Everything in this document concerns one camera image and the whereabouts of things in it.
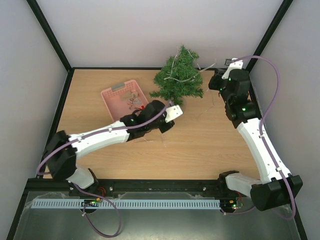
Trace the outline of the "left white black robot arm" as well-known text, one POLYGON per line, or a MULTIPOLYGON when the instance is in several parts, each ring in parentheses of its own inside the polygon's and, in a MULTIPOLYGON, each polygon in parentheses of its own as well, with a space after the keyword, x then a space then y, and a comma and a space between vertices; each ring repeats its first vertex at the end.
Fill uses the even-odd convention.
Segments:
POLYGON ((80 158, 110 145, 142 138, 154 129, 165 133, 182 114, 179 105, 153 100, 114 123, 96 130, 78 134, 59 131, 47 144, 37 174, 48 174, 55 181, 66 180, 82 190, 93 191, 97 188, 98 180, 91 169, 78 164, 80 158))

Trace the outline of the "pink perforated plastic basket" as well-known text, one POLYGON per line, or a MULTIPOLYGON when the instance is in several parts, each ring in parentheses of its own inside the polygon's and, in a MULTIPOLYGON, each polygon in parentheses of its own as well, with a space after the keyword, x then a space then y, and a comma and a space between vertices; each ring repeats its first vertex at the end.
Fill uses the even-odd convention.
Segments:
POLYGON ((101 91, 101 97, 113 122, 149 103, 137 81, 132 79, 101 91))

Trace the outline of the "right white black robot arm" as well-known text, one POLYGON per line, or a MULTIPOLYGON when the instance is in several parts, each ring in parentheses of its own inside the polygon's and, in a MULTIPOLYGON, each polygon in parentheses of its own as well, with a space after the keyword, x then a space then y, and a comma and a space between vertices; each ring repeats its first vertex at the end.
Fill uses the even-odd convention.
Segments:
POLYGON ((258 179, 236 170, 223 172, 218 191, 224 196, 236 191, 250 197, 260 211, 293 205, 303 181, 299 175, 292 175, 273 147, 260 110, 250 99, 250 87, 249 73, 235 68, 216 72, 208 84, 222 97, 226 116, 247 144, 259 172, 258 179))

